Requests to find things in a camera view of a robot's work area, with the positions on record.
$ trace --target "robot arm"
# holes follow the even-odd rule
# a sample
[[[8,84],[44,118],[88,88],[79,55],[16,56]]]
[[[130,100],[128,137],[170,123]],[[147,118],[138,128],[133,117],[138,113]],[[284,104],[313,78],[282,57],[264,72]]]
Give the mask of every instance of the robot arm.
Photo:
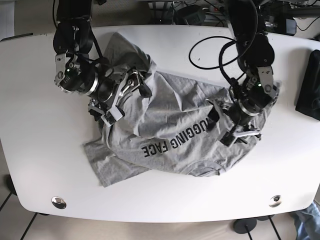
[[[125,115],[118,106],[123,96],[135,90],[144,98],[151,97],[152,93],[144,84],[142,73],[127,64],[110,66],[103,57],[91,29],[91,11],[92,0],[59,1],[59,24],[53,39],[54,82],[66,93],[90,97],[89,113],[110,127]],[[99,55],[96,60],[89,58],[93,44]]]
[[[250,136],[261,137],[260,131],[251,124],[251,120],[268,104],[275,101],[279,90],[274,85],[271,67],[275,52],[268,41],[259,3],[253,0],[226,0],[225,6],[240,56],[238,65],[246,74],[244,82],[240,85],[236,79],[229,78],[224,72],[222,54],[234,42],[227,43],[222,48],[222,54],[220,53],[219,65],[221,73],[231,85],[235,98],[233,105],[224,110],[234,123],[234,127],[220,141],[230,147],[234,143],[247,143],[246,139]],[[215,108],[210,112],[210,116],[213,116],[211,118],[214,126],[217,121]]]

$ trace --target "black bag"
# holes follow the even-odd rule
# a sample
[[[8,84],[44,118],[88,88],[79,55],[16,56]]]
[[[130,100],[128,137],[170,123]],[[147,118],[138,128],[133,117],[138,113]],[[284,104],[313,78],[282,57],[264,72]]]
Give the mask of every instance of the black bag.
[[[320,121],[320,51],[310,54],[295,110]]]

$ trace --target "blue jeans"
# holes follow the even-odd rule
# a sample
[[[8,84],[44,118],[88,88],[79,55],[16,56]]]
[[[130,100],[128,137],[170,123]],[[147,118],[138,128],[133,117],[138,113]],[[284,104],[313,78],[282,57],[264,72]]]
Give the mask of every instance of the blue jeans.
[[[296,240],[320,240],[320,212],[313,202],[306,209],[290,212],[296,228]]]

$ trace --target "gray t-shirt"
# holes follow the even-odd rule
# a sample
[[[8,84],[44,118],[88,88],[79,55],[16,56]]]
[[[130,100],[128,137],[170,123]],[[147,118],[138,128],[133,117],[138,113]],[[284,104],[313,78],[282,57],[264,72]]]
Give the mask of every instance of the gray t-shirt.
[[[119,56],[118,60],[123,60],[125,52],[121,47],[113,47],[114,44],[139,49],[117,33],[107,47],[105,56],[109,59]],[[233,126],[225,114],[213,130],[207,131],[208,113],[213,107],[207,99],[231,104],[227,89],[157,72],[148,55],[140,49],[136,52],[142,62],[149,63],[145,66],[148,72],[145,83],[152,97],[142,98],[139,91],[126,95],[119,105],[125,116],[110,128],[104,126],[101,139],[84,145],[104,187],[150,169],[196,177],[220,175],[254,147],[256,137],[249,137],[248,144],[236,143],[231,147],[220,142]],[[256,128],[262,129],[269,112],[270,106],[253,118]]]

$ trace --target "wire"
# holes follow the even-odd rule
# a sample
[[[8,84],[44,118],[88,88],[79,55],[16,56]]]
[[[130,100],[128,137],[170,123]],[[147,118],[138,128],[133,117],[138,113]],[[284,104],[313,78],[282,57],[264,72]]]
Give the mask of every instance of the wire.
[[[280,237],[280,235],[279,235],[279,233],[278,233],[278,231],[277,231],[277,229],[276,229],[276,226],[275,226],[275,224],[274,224],[274,221],[272,221],[272,219],[271,219],[270,216],[268,216],[268,219],[270,220],[270,223],[271,223],[271,225],[272,225],[272,227],[273,227],[273,230],[274,230],[276,236],[278,237],[279,240],[281,240],[281,237]]]
[[[234,45],[236,42],[235,41],[230,41],[228,43],[226,43],[222,48],[221,51],[219,53],[219,59],[218,59],[218,63],[219,63],[219,69],[221,74],[223,75],[223,77],[228,81],[228,83],[232,86],[233,85],[233,81],[231,80],[231,78],[228,76],[228,74],[225,72],[224,70],[224,66],[222,63],[223,60],[223,55],[225,53],[225,50],[227,50],[227,48],[231,47],[232,45]]]
[[[98,41],[97,41],[97,39],[96,39],[96,36],[95,36],[94,33],[92,32],[92,29],[91,29],[91,33],[92,33],[92,36],[93,36],[93,43],[94,43],[95,49],[96,49],[96,51],[97,51],[97,53],[98,53],[99,58],[102,59],[102,58],[104,57],[104,55],[103,55],[102,52],[101,52],[100,46],[99,46],[99,44],[98,44]]]
[[[29,225],[26,227],[26,230],[24,231],[24,233],[23,233],[22,237],[20,238],[20,240],[23,240],[23,239],[25,238],[26,234],[27,234],[28,231],[29,231],[29,228],[31,227],[31,225],[32,225],[32,223],[34,222],[34,220],[36,219],[36,216],[37,216],[37,215],[38,215],[37,212],[33,215],[33,217],[32,217],[32,219],[31,219]]]
[[[55,29],[58,28],[56,20],[55,20],[55,5],[56,5],[56,0],[53,0],[53,6],[52,6],[52,20],[53,20],[53,24],[55,26]]]
[[[236,80],[239,81],[246,73],[243,72]]]
[[[178,14],[178,12],[176,11],[175,6],[174,6],[174,3],[173,3],[173,2],[171,3],[171,7],[172,7],[172,9],[173,9],[172,19],[174,19],[174,18],[175,18],[175,14],[179,17],[179,14]]]
[[[6,197],[6,199],[4,200],[4,202],[2,203],[2,205],[0,206],[0,211],[4,208],[4,206],[6,205],[7,201],[9,200],[10,196],[12,195],[12,191],[9,193],[9,195]]]
[[[179,3],[177,6],[175,6],[175,8],[179,7],[181,4],[182,4],[182,1],[181,2],[177,2],[176,3]]]
[[[198,2],[198,0],[195,0],[193,3],[186,3],[185,1],[183,2],[185,5],[187,6],[191,6],[191,5],[194,5]]]
[[[202,43],[202,42],[204,42],[204,41],[206,41],[206,40],[209,40],[209,39],[228,39],[228,40],[230,40],[230,41],[233,41],[234,43],[237,42],[236,40],[234,40],[234,39],[232,39],[232,38],[230,38],[230,37],[227,37],[227,36],[209,36],[209,37],[207,37],[207,38],[204,38],[204,39],[198,41],[195,45],[193,45],[193,47],[192,47],[192,48],[190,49],[190,51],[189,51],[189,62],[190,62],[193,66],[195,66],[197,69],[213,70],[213,69],[218,69],[218,68],[219,68],[219,66],[214,66],[214,67],[203,67],[203,66],[199,66],[199,65],[195,64],[195,63],[191,60],[191,53],[192,53],[193,49],[194,49],[198,44],[200,44],[200,43]],[[223,66],[229,65],[230,63],[233,63],[233,62],[234,62],[235,60],[237,60],[237,59],[238,59],[238,58],[236,57],[236,58],[232,59],[231,61],[223,64]]]
[[[305,29],[301,29],[301,28],[298,26],[298,24],[296,25],[296,27],[297,27],[300,31],[304,32],[304,31],[306,31],[308,28],[310,28],[310,26],[311,26],[316,20],[318,20],[318,19],[320,19],[320,16],[318,16],[315,20],[313,20],[313,21],[309,24],[309,26],[307,26]]]
[[[190,52],[189,52],[189,61],[190,63],[195,66],[196,68],[198,69],[202,69],[202,70],[213,70],[213,69],[220,69],[222,75],[225,77],[225,79],[228,81],[228,83],[230,85],[233,85],[233,81],[230,79],[230,77],[227,75],[227,73],[224,71],[224,66],[226,65],[229,65],[231,63],[233,63],[234,61],[238,60],[239,58],[241,58],[246,52],[247,50],[251,47],[252,43],[254,42],[255,40],[255,37],[256,37],[256,34],[257,34],[257,28],[258,28],[258,13],[257,13],[257,10],[256,10],[256,6],[254,4],[254,2],[252,0],[250,0],[250,4],[253,8],[253,11],[254,11],[254,31],[253,31],[253,34],[250,38],[250,40],[248,41],[247,45],[245,46],[244,50],[242,51],[241,54],[239,54],[237,57],[235,57],[234,59],[232,59],[231,61],[227,62],[227,63],[222,63],[222,59],[223,59],[223,54],[225,52],[225,50],[229,47],[231,47],[232,45],[234,45],[235,43],[237,43],[237,41],[235,41],[234,39],[232,38],[229,38],[229,37],[225,37],[225,36],[211,36],[211,37],[207,37],[205,39],[202,39],[200,40],[199,42],[197,42],[191,49],[190,49]],[[201,66],[198,66],[196,65],[192,60],[191,60],[191,53],[192,53],[192,50],[201,42],[205,41],[205,40],[208,40],[208,39],[213,39],[213,38],[223,38],[223,39],[229,39],[230,42],[226,43],[220,53],[219,53],[219,58],[218,58],[218,61],[219,61],[219,66],[214,66],[214,67],[201,67]]]
[[[288,3],[288,4],[291,4],[291,5],[294,5],[294,6],[297,6],[297,7],[312,7],[316,4],[316,2],[318,2],[319,0],[315,0],[314,3],[312,4],[303,4],[303,5],[299,5],[299,4],[295,4],[295,3],[292,3],[292,2],[289,2],[289,1],[283,1],[284,3]]]
[[[219,21],[219,22],[215,25],[216,27],[219,25],[219,23],[222,23],[222,26],[225,27],[225,24],[224,24],[224,22],[222,21],[222,19],[219,18],[218,16],[216,16],[214,13],[212,13],[212,12],[205,12],[205,14],[210,15],[210,16],[216,18],[216,19]]]
[[[289,2],[289,1],[283,1],[282,3],[284,4],[288,4],[288,5],[294,5],[294,6],[297,6],[299,8],[303,8],[303,7],[312,7],[314,6],[317,2],[319,2],[320,0],[315,0],[314,3],[312,3],[311,5],[308,5],[308,4],[304,4],[304,5],[299,5],[299,4],[295,4],[295,3],[292,3],[292,2]],[[283,6],[285,5],[280,5],[280,6],[277,6],[277,7],[271,7],[272,10],[275,10],[275,9],[279,9],[279,8],[282,8]]]
[[[209,5],[211,5],[212,7],[214,7],[214,9],[216,9],[217,11],[219,11],[223,16],[225,16],[225,14],[219,9],[217,8],[215,5],[213,5],[211,2],[208,2],[207,0],[203,0],[206,3],[208,3]]]

